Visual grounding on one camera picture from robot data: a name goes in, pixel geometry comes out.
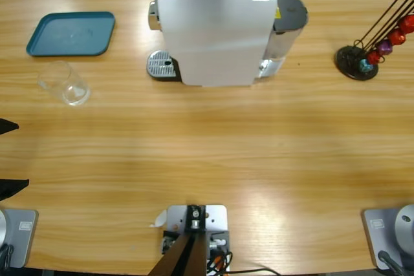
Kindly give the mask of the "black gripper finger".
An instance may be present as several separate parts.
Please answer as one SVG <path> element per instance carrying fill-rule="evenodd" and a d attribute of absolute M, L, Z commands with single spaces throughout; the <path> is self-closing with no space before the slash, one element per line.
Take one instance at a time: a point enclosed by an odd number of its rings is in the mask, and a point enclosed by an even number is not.
<path fill-rule="evenodd" d="M 19 129 L 19 125 L 6 119 L 0 119 L 0 134 Z"/>
<path fill-rule="evenodd" d="M 28 187 L 29 179 L 0 179 L 0 200 L 6 200 Z"/>

